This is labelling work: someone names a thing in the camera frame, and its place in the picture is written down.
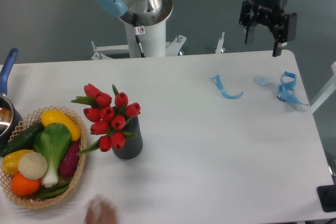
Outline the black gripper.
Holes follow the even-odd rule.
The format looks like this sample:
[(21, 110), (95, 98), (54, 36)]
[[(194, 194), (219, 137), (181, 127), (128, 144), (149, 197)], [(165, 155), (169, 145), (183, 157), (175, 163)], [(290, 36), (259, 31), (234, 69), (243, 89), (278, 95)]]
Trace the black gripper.
[(245, 44), (254, 41), (258, 24), (270, 29), (275, 27), (273, 57), (281, 55), (282, 47), (296, 37), (297, 13), (283, 14), (287, 0), (245, 0), (242, 2), (239, 23), (245, 32)]

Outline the blurred human hand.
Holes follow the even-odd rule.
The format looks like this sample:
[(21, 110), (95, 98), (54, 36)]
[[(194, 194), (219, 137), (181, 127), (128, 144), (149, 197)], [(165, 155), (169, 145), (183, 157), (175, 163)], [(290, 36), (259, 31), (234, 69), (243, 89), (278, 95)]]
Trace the blurred human hand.
[(117, 210), (111, 201), (97, 195), (88, 203), (86, 216), (84, 218), (86, 224), (117, 224)]

